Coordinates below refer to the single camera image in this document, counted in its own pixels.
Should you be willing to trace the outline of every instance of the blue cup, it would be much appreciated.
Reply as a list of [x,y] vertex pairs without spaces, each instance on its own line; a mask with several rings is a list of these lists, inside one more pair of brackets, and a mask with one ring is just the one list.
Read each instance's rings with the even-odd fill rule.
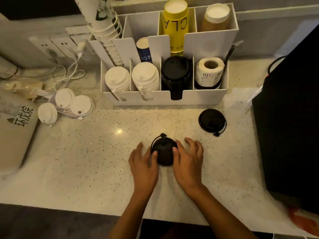
[[141,62],[153,63],[151,53],[150,53],[150,48],[148,46],[147,37],[140,38],[136,42],[136,47],[137,47]]

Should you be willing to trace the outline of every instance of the forearm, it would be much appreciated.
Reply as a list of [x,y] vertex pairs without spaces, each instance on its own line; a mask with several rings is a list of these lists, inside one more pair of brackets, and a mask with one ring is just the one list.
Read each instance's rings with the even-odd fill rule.
[[189,193],[218,239],[256,239],[203,185]]
[[118,219],[109,239],[135,239],[149,201],[149,196],[134,192],[124,213]]

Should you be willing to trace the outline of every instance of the hand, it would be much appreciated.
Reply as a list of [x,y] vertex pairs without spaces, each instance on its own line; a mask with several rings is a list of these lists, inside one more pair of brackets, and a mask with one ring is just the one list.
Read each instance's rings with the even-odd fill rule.
[[148,166],[148,160],[151,156],[151,147],[148,148],[145,155],[141,156],[142,142],[131,152],[129,164],[134,179],[134,193],[144,198],[149,198],[156,186],[159,178],[157,167],[157,151],[154,151],[151,159],[151,166]]
[[189,151],[186,152],[180,141],[176,140],[177,148],[173,147],[173,171],[178,184],[191,196],[194,189],[200,188],[202,184],[202,164],[203,164],[203,146],[199,141],[193,141],[185,138],[189,145]]

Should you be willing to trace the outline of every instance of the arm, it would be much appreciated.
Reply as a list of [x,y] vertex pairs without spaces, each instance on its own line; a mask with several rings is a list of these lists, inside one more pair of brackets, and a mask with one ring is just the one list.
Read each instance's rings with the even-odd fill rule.
[[158,180],[157,151],[152,155],[151,166],[147,165],[151,155],[149,147],[141,157],[142,143],[134,149],[129,164],[134,179],[134,192],[124,213],[110,232],[110,239],[135,239],[147,203]]
[[185,138],[186,152],[176,140],[173,148],[173,171],[178,184],[195,203],[218,239],[257,239],[257,237],[230,213],[202,184],[203,147],[199,141]]

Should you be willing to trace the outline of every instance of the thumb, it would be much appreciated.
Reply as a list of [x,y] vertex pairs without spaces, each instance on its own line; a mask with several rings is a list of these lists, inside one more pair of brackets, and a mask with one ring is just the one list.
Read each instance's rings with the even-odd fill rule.
[[157,155],[158,155],[157,151],[154,151],[152,154],[152,164],[151,164],[152,167],[153,166],[157,167]]
[[180,155],[178,152],[178,149],[176,147],[173,147],[173,157],[174,157],[174,166],[179,165],[180,163]]

